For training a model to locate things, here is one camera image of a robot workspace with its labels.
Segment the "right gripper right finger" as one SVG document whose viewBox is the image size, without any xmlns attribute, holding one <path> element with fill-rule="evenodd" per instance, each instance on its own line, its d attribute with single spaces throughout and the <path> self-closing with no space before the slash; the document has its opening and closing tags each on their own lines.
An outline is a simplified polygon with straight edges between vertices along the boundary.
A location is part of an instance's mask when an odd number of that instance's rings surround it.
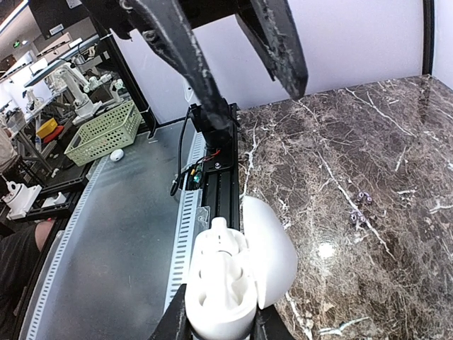
<svg viewBox="0 0 453 340">
<path fill-rule="evenodd" d="M 258 309 L 254 319 L 251 339 L 253 340 L 294 340 L 274 305 Z"/>
</svg>

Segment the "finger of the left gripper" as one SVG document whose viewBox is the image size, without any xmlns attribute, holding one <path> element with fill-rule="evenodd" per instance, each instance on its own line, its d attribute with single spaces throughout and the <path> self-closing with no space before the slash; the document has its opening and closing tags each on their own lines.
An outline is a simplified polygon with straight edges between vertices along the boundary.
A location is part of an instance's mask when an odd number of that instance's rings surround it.
<svg viewBox="0 0 453 340">
<path fill-rule="evenodd" d="M 207 60 L 178 1 L 125 1 L 131 25 L 148 46 L 188 82 L 209 131 L 229 131 L 231 118 Z"/>
<path fill-rule="evenodd" d="M 304 96 L 308 69 L 288 1 L 238 1 L 235 16 L 270 78 L 291 98 Z"/>
</svg>

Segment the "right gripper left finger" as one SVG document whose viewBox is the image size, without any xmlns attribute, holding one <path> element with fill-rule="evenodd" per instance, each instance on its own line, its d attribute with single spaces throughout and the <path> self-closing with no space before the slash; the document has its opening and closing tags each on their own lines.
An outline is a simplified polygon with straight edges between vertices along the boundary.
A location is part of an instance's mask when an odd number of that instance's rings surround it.
<svg viewBox="0 0 453 340">
<path fill-rule="evenodd" d="M 185 310 L 187 285 L 182 284 L 148 340 L 191 340 L 190 322 Z"/>
</svg>

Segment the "white earbud charging case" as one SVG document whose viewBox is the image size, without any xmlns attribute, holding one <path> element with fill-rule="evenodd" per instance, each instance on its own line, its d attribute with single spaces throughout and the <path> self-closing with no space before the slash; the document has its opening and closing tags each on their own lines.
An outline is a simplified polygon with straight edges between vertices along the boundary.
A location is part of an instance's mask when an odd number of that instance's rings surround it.
<svg viewBox="0 0 453 340">
<path fill-rule="evenodd" d="M 195 238 L 185 311 L 199 339 L 245 339 L 257 312 L 275 304 L 297 275 L 297 252 L 274 210 L 243 198 L 243 231 L 224 217 Z"/>
</svg>

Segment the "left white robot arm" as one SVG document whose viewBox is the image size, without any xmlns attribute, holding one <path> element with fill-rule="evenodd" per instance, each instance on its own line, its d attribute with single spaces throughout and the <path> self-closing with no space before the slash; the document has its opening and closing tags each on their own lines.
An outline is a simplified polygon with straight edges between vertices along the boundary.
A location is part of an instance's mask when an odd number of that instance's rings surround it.
<svg viewBox="0 0 453 340">
<path fill-rule="evenodd" d="M 241 29 L 267 68 L 293 99 L 301 98 L 308 83 L 302 45 L 287 1 L 233 1 Z M 219 92 L 188 15 L 179 1 L 120 1 L 149 47 L 188 82 L 200 102 L 193 124 L 214 151 L 233 138 L 236 121 Z"/>
</svg>

